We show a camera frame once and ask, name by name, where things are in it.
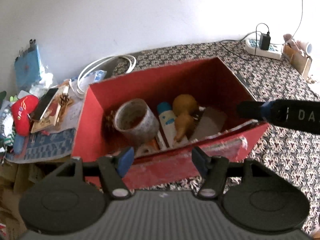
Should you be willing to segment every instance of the white power strip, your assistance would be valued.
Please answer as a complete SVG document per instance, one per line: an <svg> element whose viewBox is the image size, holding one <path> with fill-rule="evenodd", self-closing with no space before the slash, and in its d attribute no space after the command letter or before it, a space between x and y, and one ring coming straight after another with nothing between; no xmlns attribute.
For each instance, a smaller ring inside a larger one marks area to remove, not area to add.
<svg viewBox="0 0 320 240"><path fill-rule="evenodd" d="M270 44L268 50L262 50L259 48L259 41L257 41L257 51L256 55L257 56L262 56L262 57L269 57L269 58L274 58L274 59L281 59L282 52L281 52L282 45L272 45ZM254 39L247 39L245 41L245 46L244 49L254 55L255 49L256 49L256 40Z"/></svg>

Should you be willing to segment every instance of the black charger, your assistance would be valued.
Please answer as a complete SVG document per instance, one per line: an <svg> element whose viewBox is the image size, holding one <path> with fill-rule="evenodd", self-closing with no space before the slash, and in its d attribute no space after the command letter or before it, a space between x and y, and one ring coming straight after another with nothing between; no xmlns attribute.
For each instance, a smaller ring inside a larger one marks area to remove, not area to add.
<svg viewBox="0 0 320 240"><path fill-rule="evenodd" d="M270 39L269 32L267 32L267 34L261 33L259 48L262 50L268 50L270 46Z"/></svg>

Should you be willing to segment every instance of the phone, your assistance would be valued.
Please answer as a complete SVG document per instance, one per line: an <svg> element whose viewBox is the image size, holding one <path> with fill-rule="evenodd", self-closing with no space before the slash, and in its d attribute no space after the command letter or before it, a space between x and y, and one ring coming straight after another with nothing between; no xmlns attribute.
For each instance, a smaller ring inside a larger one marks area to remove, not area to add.
<svg viewBox="0 0 320 240"><path fill-rule="evenodd" d="M50 88L48 92L41 97L38 106L33 111L32 120L40 121L54 99L55 94L57 93L58 88Z"/></svg>

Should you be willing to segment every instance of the wall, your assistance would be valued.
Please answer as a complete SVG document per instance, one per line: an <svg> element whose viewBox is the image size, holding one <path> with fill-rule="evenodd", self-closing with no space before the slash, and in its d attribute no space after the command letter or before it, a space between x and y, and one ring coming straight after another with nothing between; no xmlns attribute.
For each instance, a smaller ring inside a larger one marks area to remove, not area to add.
<svg viewBox="0 0 320 240"><path fill-rule="evenodd" d="M317 40L319 0L304 3L296 37ZM259 22L281 43L300 14L301 0L0 0L0 90L15 92L13 61L31 38L61 81L103 56L239 38Z"/></svg>

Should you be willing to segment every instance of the coiled white cable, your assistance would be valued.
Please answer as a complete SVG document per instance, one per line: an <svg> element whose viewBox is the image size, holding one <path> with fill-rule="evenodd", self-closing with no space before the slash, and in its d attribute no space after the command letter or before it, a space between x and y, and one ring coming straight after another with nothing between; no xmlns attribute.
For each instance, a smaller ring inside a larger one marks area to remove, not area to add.
<svg viewBox="0 0 320 240"><path fill-rule="evenodd" d="M78 79L77 79L77 89L76 89L76 92L75 92L74 88L73 88L72 85L71 85L71 80L69 80L69 86L70 86L70 88L73 90L73 92L75 93L75 95L76 95L77 97L81 98L81 99L84 98L85 91L82 90L81 87L80 87L80 86L81 86L81 82L83 81L83 79L84 79L90 72L92 72L93 70L95 70L97 67L99 67L99 66L101 66L102 64L105 64L105 63L107 63L108 61L113 60L113 59L115 59L115 58L117 58L117 57L124 58L124 59L126 59L127 61L129 61L129 68L128 68L128 70L125 72L126 74L130 73L130 72L134 69L134 67L135 67L135 65L136 65L136 63L137 63L136 58L135 58L134 56L132 56L132 55L119 55L119 56L113 56L113 57L104 57L104 58L100 58L100 59L98 59L98 60L90 63L89 65L87 65L87 66L81 71L81 73L80 73L80 75L79 75L79 77L78 77Z"/></svg>

